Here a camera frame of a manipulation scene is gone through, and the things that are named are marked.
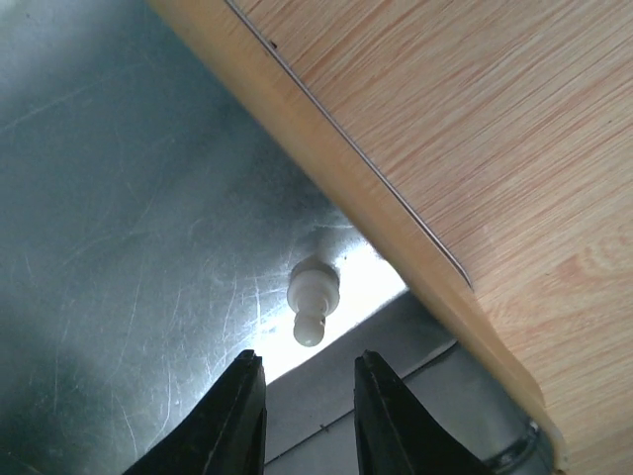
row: wooden table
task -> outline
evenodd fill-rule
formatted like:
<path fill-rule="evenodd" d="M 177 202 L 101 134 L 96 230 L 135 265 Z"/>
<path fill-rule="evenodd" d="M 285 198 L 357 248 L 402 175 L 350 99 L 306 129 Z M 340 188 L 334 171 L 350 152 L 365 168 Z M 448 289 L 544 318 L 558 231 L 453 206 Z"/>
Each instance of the wooden table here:
<path fill-rule="evenodd" d="M 475 298 L 225 3 L 152 3 L 554 430 L 505 348 L 534 375 L 573 473 L 630 472 L 633 3 L 236 1 L 457 256 Z"/>

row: scratched metal surface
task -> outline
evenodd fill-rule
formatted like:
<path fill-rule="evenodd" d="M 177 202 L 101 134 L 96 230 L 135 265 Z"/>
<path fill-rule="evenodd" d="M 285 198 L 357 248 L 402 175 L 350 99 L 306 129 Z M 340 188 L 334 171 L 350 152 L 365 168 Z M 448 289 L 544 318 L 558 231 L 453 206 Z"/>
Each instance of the scratched metal surface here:
<path fill-rule="evenodd" d="M 0 5 L 0 473 L 121 473 L 242 349 L 271 381 L 403 292 L 140 1 Z M 341 304 L 306 349 L 315 253 Z"/>

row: black object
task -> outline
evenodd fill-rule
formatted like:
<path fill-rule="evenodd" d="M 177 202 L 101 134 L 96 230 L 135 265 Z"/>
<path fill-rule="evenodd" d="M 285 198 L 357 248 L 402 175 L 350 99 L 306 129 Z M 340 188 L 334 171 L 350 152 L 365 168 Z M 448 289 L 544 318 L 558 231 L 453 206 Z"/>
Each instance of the black object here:
<path fill-rule="evenodd" d="M 361 475 L 494 473 L 435 421 L 380 354 L 357 358 L 354 377 Z M 261 475 L 265 398 L 261 357 L 245 350 L 180 426 L 124 475 Z"/>
<path fill-rule="evenodd" d="M 361 475 L 493 475 L 438 424 L 374 351 L 356 358 L 354 425 Z"/>
<path fill-rule="evenodd" d="M 261 357 L 247 349 L 191 414 L 125 475 L 261 475 L 265 405 Z"/>

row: white plastic connector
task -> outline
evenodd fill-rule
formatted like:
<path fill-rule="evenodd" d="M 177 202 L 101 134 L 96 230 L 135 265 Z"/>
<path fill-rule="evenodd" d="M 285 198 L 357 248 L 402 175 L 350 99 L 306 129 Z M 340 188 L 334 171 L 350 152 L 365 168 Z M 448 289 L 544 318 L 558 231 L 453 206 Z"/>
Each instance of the white plastic connector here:
<path fill-rule="evenodd" d="M 325 317 L 338 306 L 338 279 L 321 270 L 298 272 L 288 287 L 288 305 L 295 316 L 295 340 L 315 346 L 325 334 Z"/>

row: wooden edge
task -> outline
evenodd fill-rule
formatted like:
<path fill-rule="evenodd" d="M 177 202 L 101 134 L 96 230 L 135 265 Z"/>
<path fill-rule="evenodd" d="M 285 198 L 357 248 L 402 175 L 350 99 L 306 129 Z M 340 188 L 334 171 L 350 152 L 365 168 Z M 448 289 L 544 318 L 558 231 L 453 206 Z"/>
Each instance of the wooden edge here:
<path fill-rule="evenodd" d="M 567 470 L 566 444 L 538 384 L 498 338 L 466 281 L 224 0 L 148 1 L 545 430 L 556 469 Z"/>

